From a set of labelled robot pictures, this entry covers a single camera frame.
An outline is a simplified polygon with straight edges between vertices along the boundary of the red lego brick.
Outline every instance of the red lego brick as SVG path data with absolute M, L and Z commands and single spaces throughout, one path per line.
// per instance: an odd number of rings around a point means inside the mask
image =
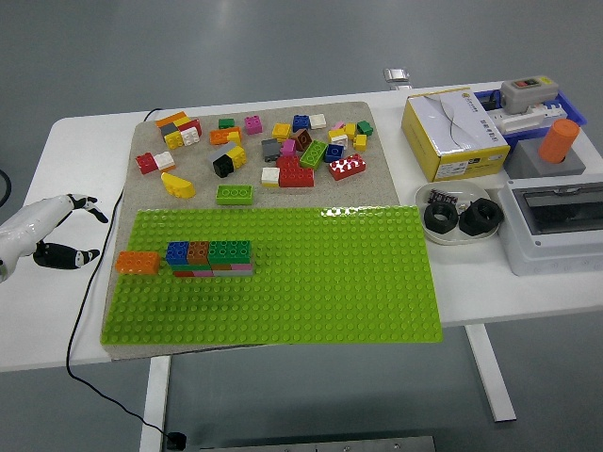
M 314 186 L 314 170 L 311 168 L 281 168 L 279 186 Z
M 136 157 L 136 163 L 139 164 L 140 172 L 142 174 L 148 174 L 158 170 L 157 163 L 151 153 L 145 153 Z
M 281 156 L 276 159 L 276 168 L 299 168 L 300 158 L 296 155 Z
M 191 127 L 194 127 L 195 129 L 197 129 L 197 134 L 200 137 L 201 133 L 202 133 L 202 130 L 201 130 L 201 123 L 199 122 L 199 120 L 192 120 L 192 121 L 189 121 L 189 122 L 187 122 L 185 124 L 179 125 L 178 126 L 178 130 L 180 132 L 184 132 L 185 130 L 188 130 Z
M 329 164 L 329 172 L 336 181 L 358 174 L 366 169 L 367 163 L 357 153 Z

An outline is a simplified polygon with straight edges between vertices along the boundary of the black plug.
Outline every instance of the black plug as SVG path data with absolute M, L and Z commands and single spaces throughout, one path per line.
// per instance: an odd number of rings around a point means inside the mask
M 168 450 L 185 450 L 187 448 L 187 435 L 179 431 L 168 433 Z

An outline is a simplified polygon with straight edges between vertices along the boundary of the white label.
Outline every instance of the white label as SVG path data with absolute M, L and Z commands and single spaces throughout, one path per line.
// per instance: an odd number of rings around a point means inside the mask
M 435 173 L 434 179 L 442 179 L 444 177 L 450 176 L 460 176 L 461 174 L 464 174 L 464 171 L 467 169 L 468 165 L 468 161 L 440 165 L 440 168 L 438 168 L 437 172 Z

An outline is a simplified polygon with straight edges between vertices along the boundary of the blue lego brick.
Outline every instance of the blue lego brick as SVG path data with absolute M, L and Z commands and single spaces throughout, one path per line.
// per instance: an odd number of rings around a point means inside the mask
M 306 115 L 295 115 L 293 117 L 293 133 L 296 133 L 301 129 L 309 129 L 310 128 L 310 117 Z
M 187 261 L 188 242 L 170 242 L 166 250 L 166 262 L 170 266 L 185 266 Z
M 324 161 L 327 163 L 335 162 L 343 158 L 344 147 L 340 144 L 330 144 L 327 146 L 327 152 L 324 154 Z

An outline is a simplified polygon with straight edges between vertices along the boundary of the gray floor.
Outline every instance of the gray floor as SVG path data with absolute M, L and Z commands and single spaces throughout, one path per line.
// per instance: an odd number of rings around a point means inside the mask
M 546 74 L 587 117 L 584 130 L 603 150 L 599 1 L 2 6 L 0 169 L 13 194 L 0 222 L 23 205 L 61 118 L 383 90 L 384 67 L 407 66 L 416 87 Z M 488 327 L 518 416 L 510 424 L 490 422 L 463 331 L 450 329 L 438 347 L 177 357 L 168 428 L 186 427 L 188 450 L 390 433 L 433 435 L 438 451 L 601 450 L 602 321 L 573 315 Z M 141 409 L 146 368 L 140 361 L 81 372 Z M 136 450 L 137 422 L 60 369 L 1 374 L 0 390 L 2 450 Z M 69 431 L 77 432 L 72 442 Z

